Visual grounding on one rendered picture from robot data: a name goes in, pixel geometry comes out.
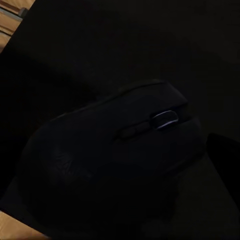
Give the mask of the mouse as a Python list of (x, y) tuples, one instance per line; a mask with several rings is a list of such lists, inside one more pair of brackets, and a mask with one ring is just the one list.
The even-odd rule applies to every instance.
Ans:
[(188, 103), (169, 82), (143, 80), (45, 123), (19, 159), (24, 206), (67, 233), (122, 226), (161, 208), (207, 153)]

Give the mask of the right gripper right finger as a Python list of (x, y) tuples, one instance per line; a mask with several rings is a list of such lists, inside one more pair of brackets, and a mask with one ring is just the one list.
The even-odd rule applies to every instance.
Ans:
[(206, 141), (206, 152), (240, 211), (240, 143), (210, 133)]

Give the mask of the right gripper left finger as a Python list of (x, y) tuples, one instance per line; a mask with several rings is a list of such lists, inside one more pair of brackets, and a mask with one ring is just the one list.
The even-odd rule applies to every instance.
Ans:
[(19, 159), (27, 142), (25, 133), (0, 140), (0, 200), (16, 175)]

